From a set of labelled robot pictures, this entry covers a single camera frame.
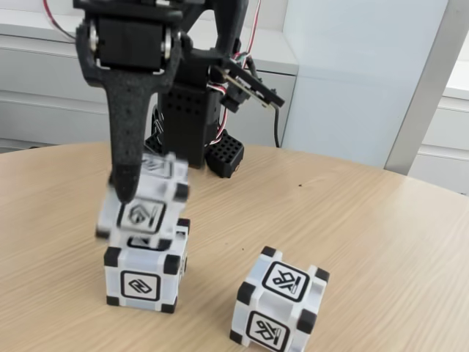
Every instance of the round table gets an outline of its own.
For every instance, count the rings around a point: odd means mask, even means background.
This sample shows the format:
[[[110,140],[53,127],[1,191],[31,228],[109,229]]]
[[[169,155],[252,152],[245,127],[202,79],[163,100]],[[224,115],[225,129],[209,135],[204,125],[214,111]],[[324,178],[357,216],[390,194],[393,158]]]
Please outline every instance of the round table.
[[[330,271],[307,351],[469,351],[469,200],[335,158],[247,147],[191,170],[173,315],[106,305],[107,144],[0,155],[0,351],[243,351],[237,289],[264,246]]]

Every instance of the stacked cube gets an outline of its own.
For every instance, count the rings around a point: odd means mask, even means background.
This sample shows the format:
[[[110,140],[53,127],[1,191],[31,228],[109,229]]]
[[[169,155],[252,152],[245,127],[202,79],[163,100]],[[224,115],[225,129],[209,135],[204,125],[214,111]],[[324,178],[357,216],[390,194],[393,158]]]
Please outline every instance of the stacked cube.
[[[107,303],[173,313],[187,268],[188,219],[180,219],[188,199],[188,164],[144,154],[135,198],[123,205],[111,178],[96,236],[109,247],[104,255]]]

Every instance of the white wall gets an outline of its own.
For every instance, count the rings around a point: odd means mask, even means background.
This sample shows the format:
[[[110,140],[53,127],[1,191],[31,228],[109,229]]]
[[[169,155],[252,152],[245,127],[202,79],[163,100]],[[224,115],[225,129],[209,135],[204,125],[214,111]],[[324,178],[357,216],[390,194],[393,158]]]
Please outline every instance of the white wall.
[[[383,167],[447,0],[289,0],[300,63],[283,146]]]
[[[273,29],[281,31],[284,27],[285,12],[289,0],[264,0],[261,3],[258,27],[263,29]],[[249,0],[248,13],[246,14],[245,25],[252,26],[254,13],[256,12],[257,0]],[[205,13],[203,19],[213,19],[212,13]]]
[[[80,12],[73,9],[72,0],[49,0],[52,13],[57,15],[73,15]],[[259,14],[259,28],[281,31],[284,26],[288,0],[264,0]],[[257,0],[249,1],[245,25],[251,26],[256,10]],[[24,10],[39,12],[42,0],[0,0],[0,9]],[[213,19],[212,13],[205,13],[203,19]]]
[[[466,41],[462,47],[461,54],[459,54],[458,60],[469,61],[469,34],[466,37]]]

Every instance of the metal bolt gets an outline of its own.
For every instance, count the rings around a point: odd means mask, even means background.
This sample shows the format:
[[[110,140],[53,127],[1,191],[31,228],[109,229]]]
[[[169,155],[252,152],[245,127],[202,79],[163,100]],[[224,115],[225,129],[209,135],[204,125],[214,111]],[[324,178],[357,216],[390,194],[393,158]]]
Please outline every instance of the metal bolt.
[[[95,22],[91,22],[89,27],[89,47],[93,53],[97,50],[97,44],[99,43],[99,37],[97,36],[97,30]]]

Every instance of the cube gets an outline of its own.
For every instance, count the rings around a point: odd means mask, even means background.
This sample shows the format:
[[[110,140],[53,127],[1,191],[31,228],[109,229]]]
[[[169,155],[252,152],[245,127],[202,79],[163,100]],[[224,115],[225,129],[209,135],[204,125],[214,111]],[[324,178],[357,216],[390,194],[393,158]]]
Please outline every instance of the cube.
[[[153,249],[149,241],[129,237],[122,247],[104,254],[107,303],[173,313],[179,285],[187,269],[190,221],[180,219],[167,249]]]
[[[316,266],[302,271],[265,247],[237,292],[230,339],[248,347],[258,343],[274,352],[306,348],[328,284]]]
[[[171,243],[174,226],[188,199],[188,164],[174,154],[143,154],[139,187],[135,198],[122,204],[111,178],[97,223],[96,236],[121,247],[128,238],[149,241],[156,249],[160,241]]]

